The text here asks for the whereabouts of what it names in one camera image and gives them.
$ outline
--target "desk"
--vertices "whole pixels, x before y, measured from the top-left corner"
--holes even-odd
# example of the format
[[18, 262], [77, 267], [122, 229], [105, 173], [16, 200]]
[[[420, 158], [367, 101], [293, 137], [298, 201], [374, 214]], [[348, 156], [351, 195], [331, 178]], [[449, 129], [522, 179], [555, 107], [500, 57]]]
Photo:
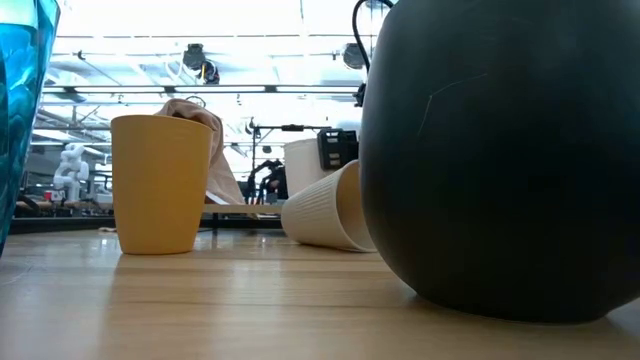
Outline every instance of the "desk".
[[640, 304], [580, 326], [468, 316], [417, 299], [377, 254], [280, 231], [201, 233], [124, 256], [95, 231], [11, 236], [0, 359], [640, 359]]

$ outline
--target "black round object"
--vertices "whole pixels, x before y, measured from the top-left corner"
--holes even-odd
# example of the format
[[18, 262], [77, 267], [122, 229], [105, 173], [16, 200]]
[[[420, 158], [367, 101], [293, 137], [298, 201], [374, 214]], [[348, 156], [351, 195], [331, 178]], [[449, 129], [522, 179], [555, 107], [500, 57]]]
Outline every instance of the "black round object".
[[364, 103], [363, 206], [440, 305], [582, 322], [640, 296], [640, 6], [400, 0]]

